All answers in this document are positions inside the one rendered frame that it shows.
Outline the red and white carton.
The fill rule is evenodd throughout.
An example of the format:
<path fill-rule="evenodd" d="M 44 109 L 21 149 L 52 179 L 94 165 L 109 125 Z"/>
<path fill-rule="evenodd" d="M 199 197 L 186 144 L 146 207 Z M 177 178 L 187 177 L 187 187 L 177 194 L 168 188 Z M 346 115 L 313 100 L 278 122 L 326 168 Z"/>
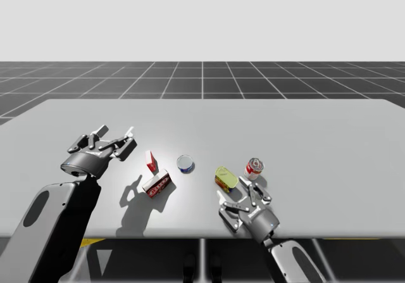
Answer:
<path fill-rule="evenodd" d="M 142 185 L 142 190 L 150 197 L 157 196 L 165 187 L 172 182 L 167 170 L 160 170 L 153 178 Z"/>

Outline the red and white can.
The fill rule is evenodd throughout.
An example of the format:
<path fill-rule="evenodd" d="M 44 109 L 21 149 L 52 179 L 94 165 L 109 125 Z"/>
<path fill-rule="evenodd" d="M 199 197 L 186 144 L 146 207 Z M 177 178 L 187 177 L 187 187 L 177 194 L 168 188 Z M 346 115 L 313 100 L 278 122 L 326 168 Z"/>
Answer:
<path fill-rule="evenodd" d="M 251 158 L 244 169 L 244 176 L 249 180 L 256 180 L 264 167 L 264 163 L 259 158 Z"/>

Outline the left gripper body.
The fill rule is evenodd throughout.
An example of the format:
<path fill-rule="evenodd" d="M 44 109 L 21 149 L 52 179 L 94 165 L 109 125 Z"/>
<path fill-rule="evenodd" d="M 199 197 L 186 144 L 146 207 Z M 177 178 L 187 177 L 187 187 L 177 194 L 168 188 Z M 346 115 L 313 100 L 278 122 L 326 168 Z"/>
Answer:
<path fill-rule="evenodd" d="M 98 179 L 107 170 L 111 155 L 115 149 L 110 147 L 103 151 L 90 149 L 83 144 L 73 144 L 68 148 L 69 157 L 61 164 L 62 171 L 72 176 L 91 175 Z"/>

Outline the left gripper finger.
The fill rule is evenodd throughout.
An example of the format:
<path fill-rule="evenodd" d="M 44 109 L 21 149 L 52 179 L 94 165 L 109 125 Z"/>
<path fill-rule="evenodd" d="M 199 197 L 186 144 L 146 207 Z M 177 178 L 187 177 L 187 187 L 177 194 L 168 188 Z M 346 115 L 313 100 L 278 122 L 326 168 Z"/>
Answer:
<path fill-rule="evenodd" d="M 99 141 L 107 132 L 109 128 L 102 125 L 97 130 L 92 131 L 90 134 L 82 134 L 68 149 L 68 153 L 76 153 L 88 147 L 94 149 L 95 143 Z"/>
<path fill-rule="evenodd" d="M 133 129 L 134 127 L 131 126 L 125 133 L 125 135 L 119 139 L 114 139 L 109 142 L 103 142 L 98 147 L 98 150 L 105 151 L 111 148 L 112 152 L 109 155 L 110 158 L 117 158 L 120 161 L 125 161 L 137 147 L 137 143 L 132 132 Z"/>

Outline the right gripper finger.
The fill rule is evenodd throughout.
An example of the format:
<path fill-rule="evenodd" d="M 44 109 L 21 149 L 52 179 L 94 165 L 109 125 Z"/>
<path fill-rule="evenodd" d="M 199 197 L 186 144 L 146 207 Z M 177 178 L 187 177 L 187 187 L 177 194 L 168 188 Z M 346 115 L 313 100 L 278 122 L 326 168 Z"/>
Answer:
<path fill-rule="evenodd" d="M 246 188 L 252 206 L 257 206 L 259 202 L 262 202 L 263 204 L 271 203 L 272 197 L 266 189 L 257 182 L 252 182 L 241 176 L 239 176 L 239 181 Z"/>
<path fill-rule="evenodd" d="M 249 213 L 250 207 L 243 205 L 242 203 L 233 203 L 227 201 L 220 190 L 217 190 L 216 194 L 220 204 L 220 208 L 218 210 L 219 216 L 232 232 L 237 232 L 239 227 L 242 225 L 240 214 Z"/>

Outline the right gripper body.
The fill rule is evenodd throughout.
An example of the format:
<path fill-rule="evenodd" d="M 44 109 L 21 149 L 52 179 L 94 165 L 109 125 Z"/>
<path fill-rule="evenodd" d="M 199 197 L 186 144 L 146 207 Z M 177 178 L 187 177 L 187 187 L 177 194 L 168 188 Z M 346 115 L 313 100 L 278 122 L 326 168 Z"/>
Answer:
<path fill-rule="evenodd" d="M 262 243 L 269 239 L 280 222 L 267 204 L 256 201 L 253 206 L 249 198 L 239 201 L 242 211 L 239 211 L 239 219 L 252 235 L 252 238 Z"/>

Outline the blue flat can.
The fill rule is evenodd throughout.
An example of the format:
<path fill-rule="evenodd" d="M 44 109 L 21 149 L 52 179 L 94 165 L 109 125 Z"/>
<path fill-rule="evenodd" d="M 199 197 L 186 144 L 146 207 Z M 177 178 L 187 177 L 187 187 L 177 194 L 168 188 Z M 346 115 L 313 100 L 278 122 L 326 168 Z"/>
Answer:
<path fill-rule="evenodd" d="M 183 173 L 189 172 L 194 167 L 194 160 L 189 155 L 183 154 L 177 158 L 177 167 Z"/>

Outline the green and blue rectangular can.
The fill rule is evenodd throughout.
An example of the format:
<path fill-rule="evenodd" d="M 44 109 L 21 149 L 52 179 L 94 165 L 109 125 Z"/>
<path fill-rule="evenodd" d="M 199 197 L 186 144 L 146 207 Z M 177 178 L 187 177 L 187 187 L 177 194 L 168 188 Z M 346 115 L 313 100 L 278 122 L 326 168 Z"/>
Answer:
<path fill-rule="evenodd" d="M 215 182 L 226 193 L 232 192 L 239 183 L 238 178 L 226 167 L 218 167 L 215 171 Z"/>

